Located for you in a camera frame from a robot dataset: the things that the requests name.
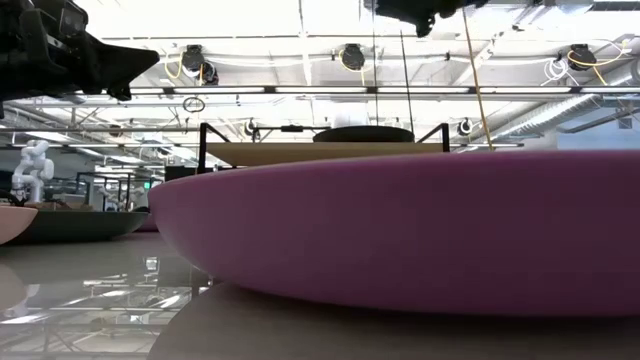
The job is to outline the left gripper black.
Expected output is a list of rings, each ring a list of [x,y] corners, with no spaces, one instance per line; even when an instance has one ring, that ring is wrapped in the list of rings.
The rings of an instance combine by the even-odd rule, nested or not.
[[[159,62],[154,50],[109,45],[92,35],[59,47],[44,41],[29,50],[17,35],[1,37],[1,98],[61,97],[80,91],[130,101],[128,83]]]

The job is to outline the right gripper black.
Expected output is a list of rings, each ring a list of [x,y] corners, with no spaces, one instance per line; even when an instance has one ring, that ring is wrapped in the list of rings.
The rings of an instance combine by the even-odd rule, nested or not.
[[[424,38],[431,33],[437,14],[453,14],[453,4],[456,10],[467,7],[478,9],[488,2],[489,0],[377,0],[375,11],[380,16],[416,24],[416,36]]]

